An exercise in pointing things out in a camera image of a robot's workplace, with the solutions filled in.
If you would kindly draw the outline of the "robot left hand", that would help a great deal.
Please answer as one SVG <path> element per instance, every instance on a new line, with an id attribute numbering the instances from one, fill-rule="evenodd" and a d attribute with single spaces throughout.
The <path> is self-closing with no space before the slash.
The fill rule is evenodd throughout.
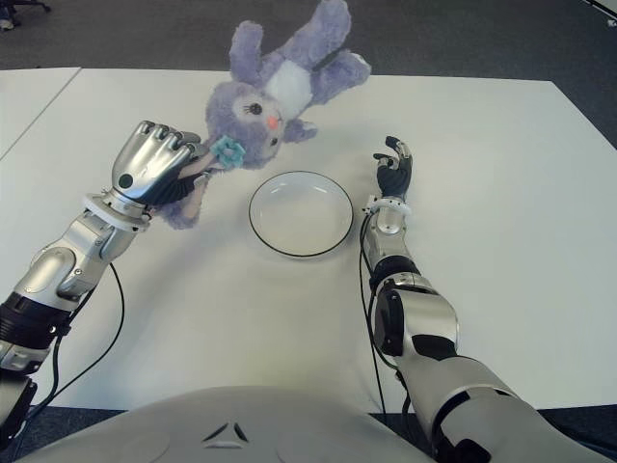
<path id="1" fill-rule="evenodd" d="M 212 162 L 199 135 L 143 121 L 114 162 L 112 188 L 120 198 L 143 207 L 175 203 L 194 191 L 194 180 Z"/>

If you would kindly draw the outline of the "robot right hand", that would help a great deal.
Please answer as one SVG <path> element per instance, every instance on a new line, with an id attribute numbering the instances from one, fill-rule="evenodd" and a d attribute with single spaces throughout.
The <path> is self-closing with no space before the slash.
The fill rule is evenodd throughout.
<path id="1" fill-rule="evenodd" d="M 378 186 L 383 197 L 395 197 L 405 201 L 413 173 L 412 153 L 409 147 L 396 137 L 387 136 L 385 144 L 395 155 L 373 154 L 377 161 Z"/>

